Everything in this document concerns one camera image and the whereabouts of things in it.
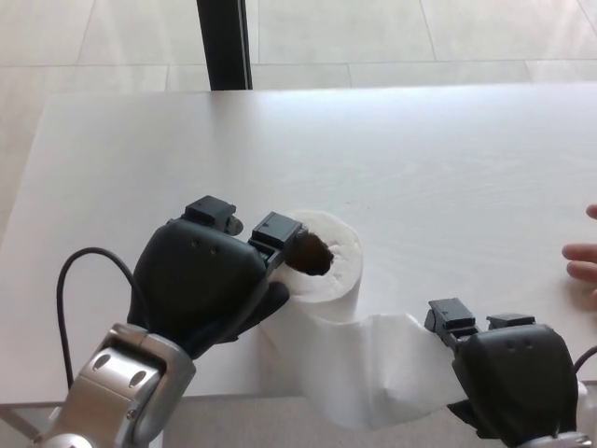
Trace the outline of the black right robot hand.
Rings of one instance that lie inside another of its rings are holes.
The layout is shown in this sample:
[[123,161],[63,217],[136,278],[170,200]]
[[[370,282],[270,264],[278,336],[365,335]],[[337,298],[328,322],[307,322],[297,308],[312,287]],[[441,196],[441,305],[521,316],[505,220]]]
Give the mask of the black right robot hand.
[[430,301],[424,326],[454,353],[465,399],[449,410],[479,438],[507,447],[562,442],[577,433],[578,384],[564,339],[531,315],[488,316],[482,331],[457,298]]

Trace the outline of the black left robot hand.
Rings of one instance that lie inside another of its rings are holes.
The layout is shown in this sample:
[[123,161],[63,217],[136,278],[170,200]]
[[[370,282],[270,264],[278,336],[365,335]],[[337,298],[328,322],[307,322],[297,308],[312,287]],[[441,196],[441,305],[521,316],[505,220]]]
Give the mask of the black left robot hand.
[[244,242],[236,208],[213,196],[159,227],[133,271],[127,321],[196,359],[267,319],[289,299],[271,274],[296,246],[302,225],[269,213]]

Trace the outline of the person's bare hand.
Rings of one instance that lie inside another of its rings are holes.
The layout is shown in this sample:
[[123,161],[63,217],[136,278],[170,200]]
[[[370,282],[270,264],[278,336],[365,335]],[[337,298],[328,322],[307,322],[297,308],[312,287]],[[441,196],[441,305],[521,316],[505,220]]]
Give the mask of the person's bare hand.
[[567,244],[562,248],[562,256],[567,260],[566,271],[568,275],[590,286],[590,295],[596,299],[596,244]]

